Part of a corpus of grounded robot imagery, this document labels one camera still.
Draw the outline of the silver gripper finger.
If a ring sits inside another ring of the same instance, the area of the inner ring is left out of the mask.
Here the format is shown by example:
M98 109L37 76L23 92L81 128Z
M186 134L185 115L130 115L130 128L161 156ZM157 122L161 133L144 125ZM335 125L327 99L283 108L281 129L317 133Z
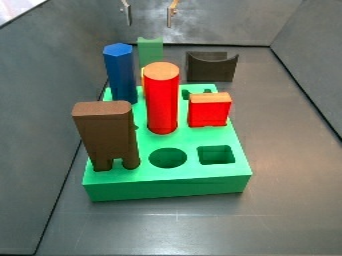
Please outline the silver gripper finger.
M121 9L122 12L126 14L126 20L128 20L128 25L133 25L133 13L132 13L132 5L129 4L128 0L121 0L124 4L124 8Z
M178 4L180 4L180 0L173 0L170 6L168 7L168 28L172 28L172 19L178 12L178 9L177 9Z

